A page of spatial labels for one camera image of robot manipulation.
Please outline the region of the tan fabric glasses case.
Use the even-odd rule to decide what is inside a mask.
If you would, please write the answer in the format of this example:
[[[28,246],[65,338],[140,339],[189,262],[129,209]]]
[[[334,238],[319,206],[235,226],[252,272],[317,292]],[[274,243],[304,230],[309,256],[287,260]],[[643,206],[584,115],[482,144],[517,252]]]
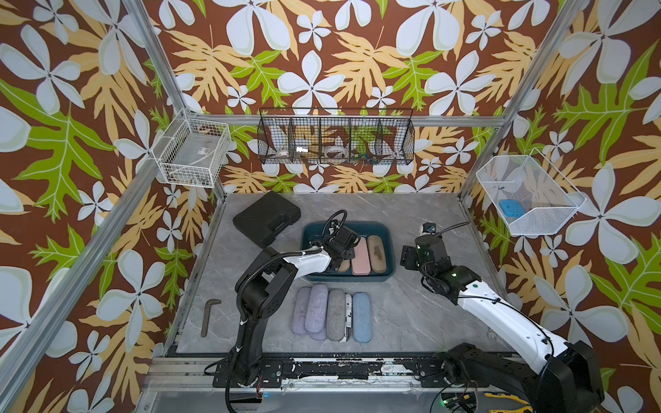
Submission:
[[[338,267],[337,273],[339,274],[347,273],[348,271],[350,271],[350,268],[351,268],[351,260],[344,260]]]

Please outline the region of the pink hard glasses case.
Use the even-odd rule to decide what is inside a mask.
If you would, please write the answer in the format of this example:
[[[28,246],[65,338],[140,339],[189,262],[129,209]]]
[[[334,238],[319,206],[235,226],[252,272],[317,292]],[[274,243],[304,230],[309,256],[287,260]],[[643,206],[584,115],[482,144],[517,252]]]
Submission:
[[[360,237],[358,244],[354,247],[355,256],[351,259],[352,275],[365,276],[371,272],[371,264],[366,237]]]

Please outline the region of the stained tan glasses case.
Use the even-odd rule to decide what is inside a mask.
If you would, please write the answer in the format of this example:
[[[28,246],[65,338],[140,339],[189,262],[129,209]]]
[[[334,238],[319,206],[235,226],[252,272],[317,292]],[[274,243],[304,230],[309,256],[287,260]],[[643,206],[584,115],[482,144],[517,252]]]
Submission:
[[[387,258],[382,238],[370,235],[367,238],[367,245],[371,271],[384,274],[387,271]]]

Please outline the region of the lilac fabric glasses case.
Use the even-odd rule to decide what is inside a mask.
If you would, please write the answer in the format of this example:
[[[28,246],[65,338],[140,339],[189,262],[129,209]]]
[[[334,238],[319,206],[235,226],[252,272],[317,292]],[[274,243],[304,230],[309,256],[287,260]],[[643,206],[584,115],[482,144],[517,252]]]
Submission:
[[[310,334],[318,334],[325,328],[329,290],[318,284],[311,288],[306,310],[305,329]]]

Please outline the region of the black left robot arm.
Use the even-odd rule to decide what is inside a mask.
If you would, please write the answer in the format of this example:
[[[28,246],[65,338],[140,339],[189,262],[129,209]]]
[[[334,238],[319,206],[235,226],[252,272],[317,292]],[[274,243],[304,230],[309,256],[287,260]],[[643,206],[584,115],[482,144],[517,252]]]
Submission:
[[[217,365],[213,387],[253,385],[260,375],[263,338],[269,319],[280,309],[294,280],[337,269],[355,256],[359,235],[348,227],[325,228],[320,240],[299,251],[260,252],[235,285],[239,310],[236,344],[227,356],[228,366]]]

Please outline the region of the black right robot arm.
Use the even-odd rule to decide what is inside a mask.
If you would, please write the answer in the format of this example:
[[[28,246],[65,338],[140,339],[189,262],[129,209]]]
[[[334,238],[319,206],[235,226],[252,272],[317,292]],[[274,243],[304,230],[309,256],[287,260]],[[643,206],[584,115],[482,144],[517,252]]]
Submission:
[[[454,265],[440,235],[426,234],[404,246],[400,263],[420,273],[427,291],[478,318],[521,357],[515,362],[459,344],[445,354],[447,382],[493,385],[528,401],[535,412],[591,412],[604,402],[595,351],[541,327],[501,299],[476,272]]]

